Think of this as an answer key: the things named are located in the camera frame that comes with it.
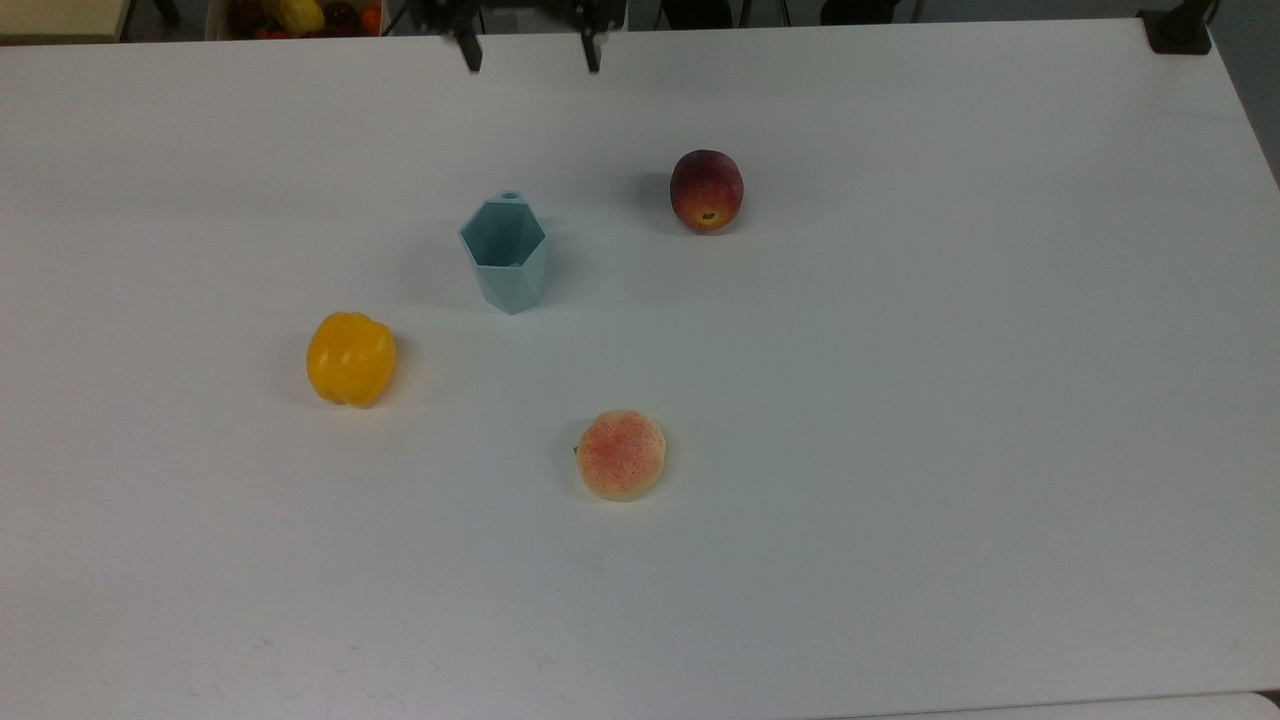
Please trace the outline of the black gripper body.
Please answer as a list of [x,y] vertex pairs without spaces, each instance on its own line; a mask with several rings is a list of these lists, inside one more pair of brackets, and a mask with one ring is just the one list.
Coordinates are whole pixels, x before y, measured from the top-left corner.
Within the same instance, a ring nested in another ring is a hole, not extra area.
[[461,31],[480,12],[532,10],[575,32],[625,27],[626,1],[407,1],[413,23],[440,32]]

